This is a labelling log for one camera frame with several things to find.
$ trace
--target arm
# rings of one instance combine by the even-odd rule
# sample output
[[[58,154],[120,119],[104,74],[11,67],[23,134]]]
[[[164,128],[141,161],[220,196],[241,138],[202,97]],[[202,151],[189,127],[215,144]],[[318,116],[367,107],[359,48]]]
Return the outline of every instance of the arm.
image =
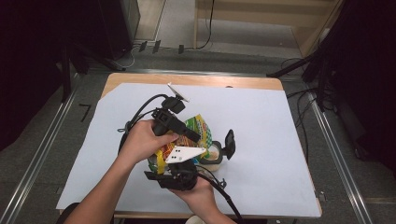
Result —
[[[212,186],[201,177],[198,177],[197,184],[192,190],[170,190],[182,199],[204,223],[235,223],[220,212]]]
[[[132,128],[108,171],[70,214],[65,223],[109,223],[134,166],[159,147],[175,141],[177,134],[155,136],[153,120],[139,121]]]

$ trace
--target gray floor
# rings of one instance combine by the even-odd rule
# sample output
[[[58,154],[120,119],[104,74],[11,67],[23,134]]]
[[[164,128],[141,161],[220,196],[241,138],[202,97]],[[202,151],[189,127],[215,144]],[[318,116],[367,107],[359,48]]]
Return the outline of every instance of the gray floor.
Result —
[[[165,19],[163,19],[163,27],[166,25]],[[178,46],[179,43],[187,41],[190,34],[188,33],[186,38],[177,39],[173,43],[170,40],[168,42],[163,41],[163,43],[168,43],[169,46],[167,47]],[[162,35],[161,29],[159,36],[162,36],[163,40],[167,39],[166,35]],[[276,35],[267,40],[279,40],[280,38],[287,38],[290,41],[290,36],[276,37]],[[260,77],[266,73],[279,70],[285,59],[299,56],[298,53],[295,53],[297,49],[292,45],[290,45],[290,50],[281,48],[282,46],[276,45],[276,42],[269,46],[273,47],[272,50],[276,52],[265,50],[266,55],[257,55],[254,51],[243,54],[241,52],[224,53],[233,52],[234,49],[230,48],[229,45],[223,45],[222,49],[212,50],[215,52],[201,50],[185,51],[183,54],[177,54],[176,49],[160,49],[155,54],[150,52],[151,49],[143,52],[135,50],[134,65],[128,68],[127,72],[134,69],[161,69],[226,72],[238,74],[238,76]],[[128,64],[131,61],[132,58],[126,56],[119,60],[119,63]],[[292,72],[290,76],[282,77],[286,93],[304,89],[304,83],[299,77],[302,72],[303,70],[299,69]],[[74,159],[84,141],[85,133],[94,113],[94,107],[100,98],[109,73],[102,65],[92,63],[89,74],[83,76],[76,92],[76,98],[21,208],[16,223],[54,223],[56,221],[59,214],[55,210],[56,203]],[[14,189],[35,155],[41,139],[60,106],[61,97],[62,90],[55,92],[47,104],[32,119],[21,137],[13,145],[0,152],[0,214],[3,214],[6,209]],[[290,99],[290,111],[295,118],[297,117],[296,101],[297,97]],[[307,100],[304,99],[302,105],[305,105],[306,102]],[[88,117],[83,122],[81,122],[81,119],[86,112],[86,107],[79,106],[79,104],[92,105]],[[396,180],[393,178],[391,171],[379,162],[356,159],[353,146],[347,137],[342,122],[332,111],[327,111],[326,116],[330,120],[350,172],[367,202],[373,222],[394,223],[394,220],[396,220],[396,214],[394,213],[396,211]],[[304,124],[310,148],[309,169],[316,190],[318,192],[323,191],[327,201],[320,202],[323,210],[321,218],[301,219],[298,223],[359,223],[312,109],[307,112]],[[304,147],[303,132],[300,128],[298,134]],[[292,220],[274,218],[269,223],[279,222],[292,223]]]

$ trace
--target floor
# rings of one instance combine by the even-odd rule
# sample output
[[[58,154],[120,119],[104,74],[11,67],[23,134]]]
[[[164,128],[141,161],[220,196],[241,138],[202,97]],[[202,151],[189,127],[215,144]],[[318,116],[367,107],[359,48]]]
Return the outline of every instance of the floor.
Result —
[[[126,68],[126,72],[142,71],[139,69],[146,69],[145,71],[149,72],[202,71],[265,77],[265,74],[275,72],[282,66],[293,62],[293,60],[286,61],[287,59],[301,57],[288,27],[266,26],[265,32],[260,35],[256,28],[248,31],[248,27],[256,27],[257,24],[233,23],[229,24],[231,27],[227,30],[228,25],[221,21],[213,23],[212,41],[207,49],[178,54],[179,44],[186,47],[192,44],[191,20],[180,19],[182,15],[189,18],[192,2],[193,0],[166,1],[156,36],[157,40],[161,39],[162,47],[170,49],[160,49],[155,54],[151,53],[151,49],[142,52],[135,50],[134,57],[126,56],[118,61],[122,64],[133,62],[132,66]],[[177,7],[183,10],[177,10],[178,13],[172,12]],[[205,21],[201,21],[200,24],[202,36],[199,40],[204,42]],[[242,28],[243,32],[238,32],[238,27]],[[21,198],[22,203],[21,207],[17,208],[17,216],[10,221],[0,219],[0,223],[56,222],[59,216],[55,209],[56,203],[84,141],[107,76],[111,73],[101,64],[91,62],[91,66],[88,75],[77,76],[74,79],[73,101],[70,101],[66,107],[67,113],[62,117],[60,128],[53,136],[48,151],[42,154],[45,159],[36,167],[39,172],[31,176],[34,183],[25,189],[27,194]],[[306,88],[300,79],[302,72],[303,69],[298,69],[281,78],[286,93]],[[61,106],[61,97],[62,89],[59,89],[32,119],[21,137],[0,152],[0,170],[2,171],[0,173],[0,214],[6,211],[11,196],[26,174],[37,149],[41,148],[41,141],[46,137],[46,131]],[[305,96],[300,106],[305,106],[309,100]],[[88,113],[87,106],[84,105],[92,106]],[[297,119],[297,98],[290,98],[290,112]],[[323,215],[319,219],[299,219],[297,223],[394,223],[396,180],[391,171],[377,161],[358,160],[341,120],[331,110],[326,111],[324,116],[329,121],[348,171],[353,176],[357,189],[365,201],[371,221],[364,222],[357,216],[344,179],[340,175],[337,161],[318,122],[316,110],[312,107],[304,116],[304,126],[310,148],[308,166],[320,198]],[[303,148],[306,148],[303,130],[299,127],[297,131]],[[268,223],[293,223],[293,220],[274,217]]]

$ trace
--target person's right hand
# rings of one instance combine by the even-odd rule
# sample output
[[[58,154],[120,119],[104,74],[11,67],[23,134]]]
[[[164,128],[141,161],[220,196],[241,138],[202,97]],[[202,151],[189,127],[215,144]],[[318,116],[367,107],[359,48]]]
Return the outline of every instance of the person's right hand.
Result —
[[[205,223],[234,223],[220,212],[216,205],[213,187],[201,177],[198,177],[195,187],[191,190],[169,190],[183,200]]]

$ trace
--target wooden desk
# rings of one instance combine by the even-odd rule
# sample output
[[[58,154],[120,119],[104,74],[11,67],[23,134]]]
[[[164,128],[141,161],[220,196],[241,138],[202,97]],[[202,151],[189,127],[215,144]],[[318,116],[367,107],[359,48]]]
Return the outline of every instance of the wooden desk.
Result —
[[[57,209],[80,202],[94,187],[117,157],[121,137],[117,129],[153,94],[171,95],[166,85],[156,85],[170,81],[180,85],[177,88],[191,98],[186,109],[177,115],[181,120],[202,114],[213,138],[220,142],[233,128],[236,152],[230,161],[223,161],[215,175],[227,180],[225,190],[243,217],[320,217],[320,205],[280,81],[199,74],[110,75]],[[276,137],[281,133],[285,139]],[[143,161],[136,165],[115,217],[190,217],[186,204],[146,179],[143,171],[147,169]],[[217,193],[216,198],[220,210],[232,217],[233,211],[224,199]]]
[[[317,45],[325,28],[332,26],[342,2],[343,0],[215,0],[213,20],[290,26],[300,52],[305,57]],[[198,19],[209,19],[211,7],[211,0],[195,0],[195,48]]]

